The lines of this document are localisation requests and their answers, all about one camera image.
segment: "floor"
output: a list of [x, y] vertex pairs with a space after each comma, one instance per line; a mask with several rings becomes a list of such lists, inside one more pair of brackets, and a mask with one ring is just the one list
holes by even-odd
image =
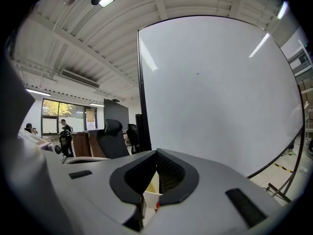
[[[300, 148], [300, 137], [297, 137], [294, 142], [293, 154], [281, 156], [274, 163], [283, 166], [288, 170], [293, 171], [297, 155], [299, 152], [299, 148]], [[308, 146], [304, 145], [298, 170], [296, 172], [295, 178], [293, 179], [293, 182], [289, 190], [286, 193], [286, 196], [290, 200], [294, 200], [302, 194], [312, 174], [313, 159], [307, 155], [307, 149]], [[291, 176], [290, 172], [272, 164], [264, 171], [262, 171], [255, 177], [251, 178], [251, 181], [263, 188], [268, 187], [269, 183], [274, 185], [276, 188], [280, 188], [290, 176]], [[274, 199], [282, 206], [287, 204], [286, 201], [282, 200], [279, 196], [275, 196]]]

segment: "white ceiling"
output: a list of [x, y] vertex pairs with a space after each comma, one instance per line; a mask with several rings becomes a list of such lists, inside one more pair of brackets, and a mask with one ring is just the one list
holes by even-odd
[[[17, 37], [14, 65], [25, 86], [101, 102], [139, 95], [137, 30], [168, 18], [218, 15], [272, 33], [281, 0], [115, 0], [106, 8], [90, 0], [42, 0]], [[100, 85], [93, 89], [60, 77], [67, 69]]]

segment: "caution tape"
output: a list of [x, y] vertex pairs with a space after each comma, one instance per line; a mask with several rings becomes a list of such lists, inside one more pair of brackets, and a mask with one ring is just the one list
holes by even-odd
[[279, 168], [282, 168], [282, 169], [284, 169], [284, 170], [286, 170], [286, 171], [289, 171], [290, 173], [293, 173], [292, 170], [288, 170], [288, 169], [284, 168], [283, 166], [281, 166], [281, 165], [279, 165], [279, 164], [274, 164], [274, 165], [276, 165], [276, 166], [278, 166]]

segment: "curved projection screen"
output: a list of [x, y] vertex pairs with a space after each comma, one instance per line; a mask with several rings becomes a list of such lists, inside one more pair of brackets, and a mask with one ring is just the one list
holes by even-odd
[[265, 167], [302, 127], [297, 83], [262, 29], [210, 16], [139, 31], [152, 149], [228, 165], [244, 176]]

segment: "air conditioning vent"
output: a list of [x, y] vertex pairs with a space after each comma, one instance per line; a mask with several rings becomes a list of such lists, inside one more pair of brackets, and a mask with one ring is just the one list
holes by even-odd
[[75, 82], [93, 87], [93, 88], [99, 88], [99, 86], [100, 86], [100, 85], [96, 84], [95, 82], [91, 81], [90, 79], [84, 78], [83, 76], [77, 75], [77, 74], [70, 72], [70, 71], [67, 71], [67, 70], [62, 70], [61, 76], [68, 78], [70, 80], [73, 80]]

